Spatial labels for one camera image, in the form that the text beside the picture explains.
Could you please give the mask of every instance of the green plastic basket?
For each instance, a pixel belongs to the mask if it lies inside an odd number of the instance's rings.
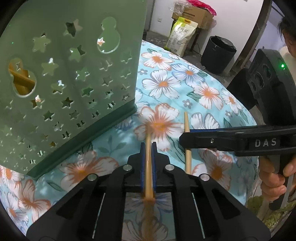
[[[38,178],[136,111],[145,13],[142,0],[10,7],[0,22],[0,165]]]

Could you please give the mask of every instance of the floral tablecloth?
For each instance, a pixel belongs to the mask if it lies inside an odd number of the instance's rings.
[[[26,234],[45,211],[88,174],[106,175],[124,165],[140,150],[145,123],[153,127],[153,141],[172,164],[185,167],[178,138],[184,132],[184,112],[193,129],[253,126],[255,120],[216,79],[164,49],[142,42],[136,89],[137,113],[69,157],[38,181],[0,166],[0,199],[7,213]],[[257,177],[256,157],[232,153],[192,151],[192,175],[209,173],[242,204]],[[155,240],[174,240],[170,194],[158,194],[155,205]],[[142,202],[127,195],[123,240],[142,240]]]

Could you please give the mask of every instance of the screw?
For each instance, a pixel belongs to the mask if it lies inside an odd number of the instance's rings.
[[[210,176],[208,174],[202,174],[200,176],[200,179],[207,182],[210,179]]]
[[[168,171],[172,171],[175,169],[175,167],[172,165],[172,164],[168,164],[165,166],[165,168],[168,170]]]
[[[87,179],[88,179],[89,181],[94,181],[94,180],[96,180],[96,174],[89,174],[89,175],[87,176]]]
[[[128,171],[132,170],[133,167],[131,165],[129,165],[129,164],[126,164],[126,165],[123,166],[123,169],[128,172]]]

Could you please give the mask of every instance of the black hair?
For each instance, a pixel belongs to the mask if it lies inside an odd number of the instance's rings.
[[[296,29],[292,24],[290,24],[290,21],[287,17],[283,17],[283,19],[279,22],[278,31],[281,37],[283,36],[283,32],[285,31],[290,34],[291,37],[293,37],[296,41]]]

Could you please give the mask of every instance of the plastic bag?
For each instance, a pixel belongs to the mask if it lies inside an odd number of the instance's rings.
[[[176,13],[178,16],[182,16],[185,8],[191,8],[192,4],[186,0],[177,0],[174,1],[173,7],[170,7],[170,10]]]
[[[170,33],[165,50],[183,57],[186,47],[194,35],[198,23],[179,17]]]
[[[208,10],[214,16],[217,15],[216,11],[211,6],[204,3],[204,2],[201,2],[201,1],[198,1],[198,0],[187,0],[187,2],[191,3],[195,7],[205,8],[206,10]]]

